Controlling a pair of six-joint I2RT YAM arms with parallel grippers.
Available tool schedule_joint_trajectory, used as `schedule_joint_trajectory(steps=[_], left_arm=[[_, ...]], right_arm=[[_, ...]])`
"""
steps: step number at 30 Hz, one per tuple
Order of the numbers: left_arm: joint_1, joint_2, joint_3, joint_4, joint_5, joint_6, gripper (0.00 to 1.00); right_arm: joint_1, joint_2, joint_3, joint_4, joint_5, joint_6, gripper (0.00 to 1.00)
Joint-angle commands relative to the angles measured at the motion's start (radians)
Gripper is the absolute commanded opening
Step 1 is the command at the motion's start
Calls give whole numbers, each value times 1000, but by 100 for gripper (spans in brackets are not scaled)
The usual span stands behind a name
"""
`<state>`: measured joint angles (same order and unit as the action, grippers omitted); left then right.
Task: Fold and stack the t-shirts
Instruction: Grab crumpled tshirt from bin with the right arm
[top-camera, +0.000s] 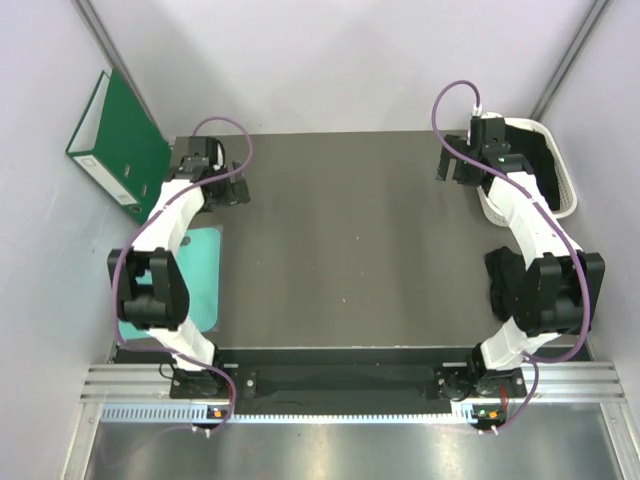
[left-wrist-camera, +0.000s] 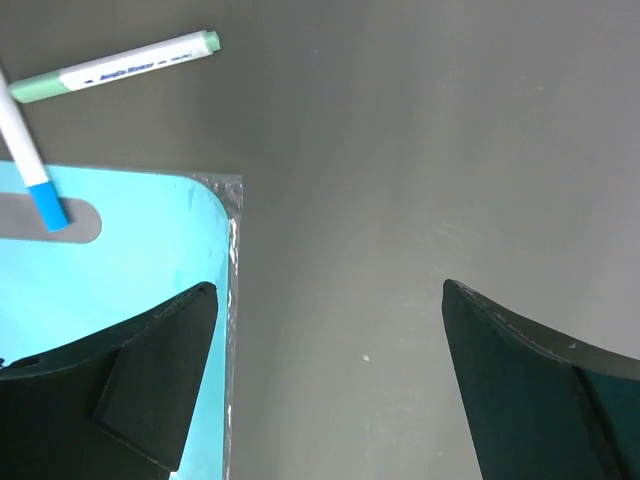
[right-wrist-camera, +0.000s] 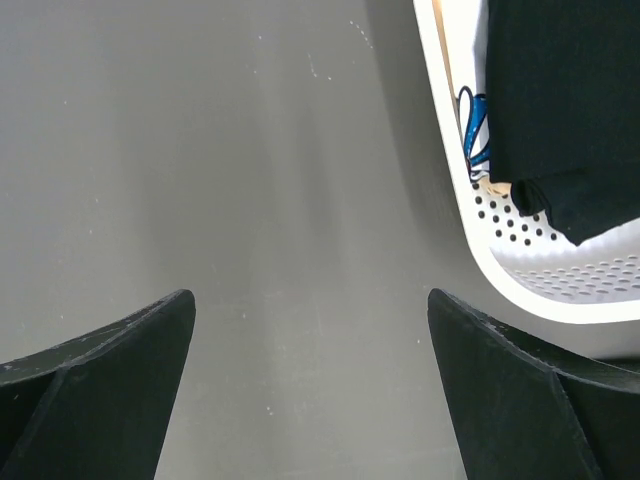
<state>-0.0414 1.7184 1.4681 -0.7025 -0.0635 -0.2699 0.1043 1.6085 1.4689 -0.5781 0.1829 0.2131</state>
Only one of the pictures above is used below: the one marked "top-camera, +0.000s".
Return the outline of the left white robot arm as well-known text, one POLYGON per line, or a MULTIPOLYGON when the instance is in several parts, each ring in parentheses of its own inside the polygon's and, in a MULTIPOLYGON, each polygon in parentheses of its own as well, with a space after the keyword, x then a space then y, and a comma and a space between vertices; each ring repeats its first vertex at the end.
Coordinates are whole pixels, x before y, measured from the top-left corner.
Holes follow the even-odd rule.
POLYGON ((189 315, 191 294, 177 255, 194 217, 218 205, 213 186, 229 180, 233 188, 244 188, 243 171, 252 157, 249 153, 232 170, 226 168, 222 152, 184 157, 178 167, 169 170, 146 222, 125 247, 108 257, 117 342, 125 343, 121 321, 148 332, 176 359, 180 370, 194 371, 192 384, 209 397, 227 387, 234 398, 236 386, 225 370, 215 365, 216 346, 189 315))

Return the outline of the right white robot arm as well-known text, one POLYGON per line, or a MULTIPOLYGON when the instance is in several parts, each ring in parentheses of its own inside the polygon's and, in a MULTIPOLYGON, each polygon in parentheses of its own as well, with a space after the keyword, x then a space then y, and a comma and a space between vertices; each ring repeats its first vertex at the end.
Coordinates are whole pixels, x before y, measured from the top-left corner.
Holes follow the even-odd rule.
POLYGON ((537 363, 537 352, 551 341, 574 335, 571 350, 557 357, 572 359, 585 343, 605 273, 598 253, 585 252, 555 219, 538 188, 535 170, 522 153, 501 137, 489 141, 446 135, 437 177, 477 187, 497 207, 520 250, 522 272, 508 284, 507 319, 498 331, 477 344, 463 375, 450 374, 441 386, 454 401, 490 397, 517 390, 516 376, 525 362, 537 363))

